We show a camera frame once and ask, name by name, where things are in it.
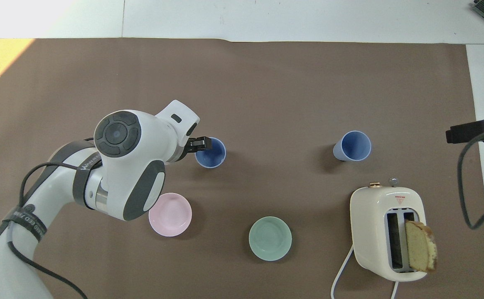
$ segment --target bread slice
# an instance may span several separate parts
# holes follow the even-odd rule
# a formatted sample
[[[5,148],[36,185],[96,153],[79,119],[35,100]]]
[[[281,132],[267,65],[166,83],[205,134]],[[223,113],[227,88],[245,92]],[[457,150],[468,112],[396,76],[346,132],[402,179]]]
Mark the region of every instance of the bread slice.
[[[437,248],[430,227],[417,221],[406,220],[405,228],[410,267],[426,273],[435,271]]]

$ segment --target cup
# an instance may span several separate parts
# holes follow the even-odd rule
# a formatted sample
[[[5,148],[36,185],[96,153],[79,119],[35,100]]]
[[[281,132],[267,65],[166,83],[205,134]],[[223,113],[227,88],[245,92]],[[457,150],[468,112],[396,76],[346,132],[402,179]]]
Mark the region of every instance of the cup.
[[[371,153],[371,140],[361,131],[347,132],[332,150],[336,159],[362,161]]]
[[[218,138],[210,137],[210,140],[212,148],[196,152],[196,160],[199,165],[205,168],[216,168],[225,161],[227,150],[225,149],[225,144]]]

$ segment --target green plate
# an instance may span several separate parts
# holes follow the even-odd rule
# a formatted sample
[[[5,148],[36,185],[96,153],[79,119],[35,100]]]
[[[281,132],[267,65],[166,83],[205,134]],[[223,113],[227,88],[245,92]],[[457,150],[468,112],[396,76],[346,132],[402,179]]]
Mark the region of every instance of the green plate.
[[[249,246],[265,261],[276,261],[292,246],[292,232],[284,221],[274,216],[260,218],[249,231]]]

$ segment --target toaster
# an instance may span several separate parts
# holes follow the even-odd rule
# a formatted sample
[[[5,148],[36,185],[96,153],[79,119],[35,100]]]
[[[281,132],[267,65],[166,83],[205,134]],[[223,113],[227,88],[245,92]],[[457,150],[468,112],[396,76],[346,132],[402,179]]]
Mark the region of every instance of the toaster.
[[[426,225],[421,197],[405,187],[372,182],[351,195],[351,232],[358,264],[394,282],[411,282],[426,275],[408,261],[405,220]]]

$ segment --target velcro strap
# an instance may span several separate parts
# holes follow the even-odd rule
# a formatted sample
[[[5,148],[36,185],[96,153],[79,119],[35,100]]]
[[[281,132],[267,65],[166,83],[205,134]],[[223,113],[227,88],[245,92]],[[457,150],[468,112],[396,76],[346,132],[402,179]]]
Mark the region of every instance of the velcro strap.
[[[39,217],[21,206],[14,207],[2,221],[12,221],[22,225],[25,229],[29,230],[39,242],[46,231],[48,231],[46,225],[42,223]]]
[[[101,155],[98,152],[93,153],[85,159],[85,161],[77,167],[74,183],[72,184],[72,195],[74,196],[75,202],[79,203],[81,206],[86,206],[91,210],[93,210],[93,208],[90,208],[85,200],[86,183],[88,182],[90,172],[100,161]]]

